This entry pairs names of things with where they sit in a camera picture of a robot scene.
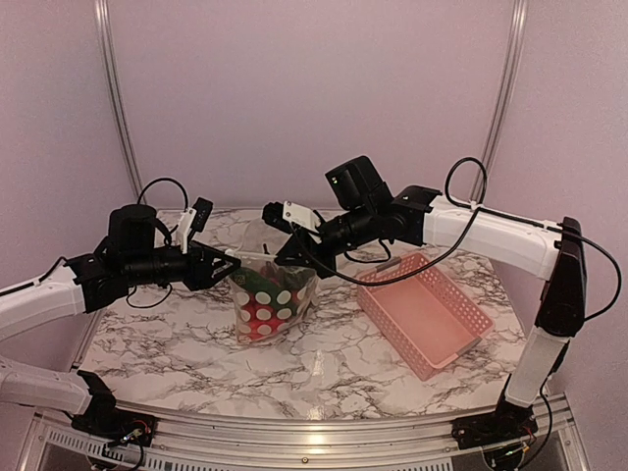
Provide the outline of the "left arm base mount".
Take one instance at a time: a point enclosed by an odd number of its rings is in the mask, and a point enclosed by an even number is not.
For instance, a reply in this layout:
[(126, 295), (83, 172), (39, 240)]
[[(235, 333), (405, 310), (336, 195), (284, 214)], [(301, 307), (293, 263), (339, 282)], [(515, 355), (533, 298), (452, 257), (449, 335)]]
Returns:
[(72, 426), (76, 430), (117, 444), (123, 442), (123, 437), (139, 430), (139, 443), (151, 445), (156, 425), (153, 415), (119, 408), (112, 391), (97, 374), (78, 370), (78, 376), (87, 385), (90, 402), (82, 414), (72, 414)]

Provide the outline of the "dark green cucumber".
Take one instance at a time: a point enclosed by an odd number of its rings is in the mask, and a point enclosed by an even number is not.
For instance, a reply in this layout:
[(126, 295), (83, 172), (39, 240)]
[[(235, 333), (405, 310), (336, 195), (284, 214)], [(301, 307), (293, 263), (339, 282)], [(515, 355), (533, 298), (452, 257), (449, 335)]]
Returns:
[(274, 284), (260, 273), (253, 270), (238, 270), (230, 276), (235, 289), (243, 290), (251, 301), (266, 307), (272, 307), (276, 312), (288, 308), (295, 312), (298, 308), (298, 299), (293, 292)]

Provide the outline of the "bunch of red strawberries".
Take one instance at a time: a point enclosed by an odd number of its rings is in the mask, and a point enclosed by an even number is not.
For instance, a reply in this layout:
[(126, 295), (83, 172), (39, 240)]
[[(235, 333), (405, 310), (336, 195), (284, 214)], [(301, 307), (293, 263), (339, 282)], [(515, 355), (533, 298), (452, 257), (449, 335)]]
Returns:
[(269, 259), (265, 261), (264, 267), (260, 270), (260, 273), (274, 284), (280, 286), (283, 283), (284, 275), (282, 268), (275, 264), (274, 256), (271, 254), (268, 244), (262, 244), (263, 253), (269, 256)]

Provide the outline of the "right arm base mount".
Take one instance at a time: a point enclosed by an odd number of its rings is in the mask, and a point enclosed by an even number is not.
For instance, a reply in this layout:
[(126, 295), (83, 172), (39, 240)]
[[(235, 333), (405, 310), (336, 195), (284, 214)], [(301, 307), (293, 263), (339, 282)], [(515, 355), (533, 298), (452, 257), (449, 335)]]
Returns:
[(451, 436), (460, 449), (515, 440), (538, 431), (533, 415), (532, 405), (515, 405), (502, 393), (494, 410), (454, 419)]

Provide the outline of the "pink plastic basket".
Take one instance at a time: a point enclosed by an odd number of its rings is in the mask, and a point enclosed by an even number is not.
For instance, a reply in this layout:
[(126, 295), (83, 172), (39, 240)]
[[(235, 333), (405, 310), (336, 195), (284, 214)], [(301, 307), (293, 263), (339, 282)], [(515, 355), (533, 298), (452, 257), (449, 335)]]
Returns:
[(422, 381), (473, 349), (495, 327), (437, 267), (395, 284), (359, 286), (357, 303)]

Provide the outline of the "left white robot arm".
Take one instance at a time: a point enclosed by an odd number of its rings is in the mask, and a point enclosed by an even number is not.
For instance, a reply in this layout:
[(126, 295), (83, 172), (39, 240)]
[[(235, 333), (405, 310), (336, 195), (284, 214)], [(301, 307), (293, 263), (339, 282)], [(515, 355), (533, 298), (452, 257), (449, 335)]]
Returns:
[[(58, 319), (97, 313), (140, 286), (181, 283), (190, 291), (215, 286), (241, 262), (193, 240), (211, 211), (209, 201), (198, 199), (170, 232), (151, 206), (130, 204), (114, 210), (108, 234), (94, 252), (62, 257), (44, 275), (2, 291), (2, 339)], [(104, 437), (117, 436), (125, 424), (109, 390), (88, 372), (62, 373), (2, 358), (1, 399), (84, 414)]]

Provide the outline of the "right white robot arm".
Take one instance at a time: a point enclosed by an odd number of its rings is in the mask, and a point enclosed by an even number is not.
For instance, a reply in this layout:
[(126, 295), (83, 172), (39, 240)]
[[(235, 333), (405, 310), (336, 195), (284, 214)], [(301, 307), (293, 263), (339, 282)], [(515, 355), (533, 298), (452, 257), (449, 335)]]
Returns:
[(441, 247), (444, 257), (462, 249), (545, 281), (535, 325), (502, 390), (499, 408), (486, 420), (493, 438), (509, 438), (523, 425), (523, 410), (532, 406), (585, 324), (587, 277), (579, 223), (569, 218), (561, 223), (527, 220), (420, 185), (392, 194), (366, 156), (335, 167), (326, 180), (343, 210), (329, 221), (290, 201), (263, 207), (263, 222), (289, 236), (274, 257), (277, 264), (312, 268), (320, 278), (336, 277), (339, 255), (386, 239)]

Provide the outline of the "clear zip top bag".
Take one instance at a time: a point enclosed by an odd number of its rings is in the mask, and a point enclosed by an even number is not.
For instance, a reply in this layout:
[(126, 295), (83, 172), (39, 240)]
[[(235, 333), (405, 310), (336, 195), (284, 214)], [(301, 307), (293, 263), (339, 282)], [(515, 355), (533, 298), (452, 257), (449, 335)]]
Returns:
[(316, 272), (275, 262), (287, 241), (288, 235), (256, 219), (246, 226), (239, 248), (230, 252), (240, 260), (240, 267), (228, 276), (240, 343), (275, 337), (300, 323), (313, 309)]

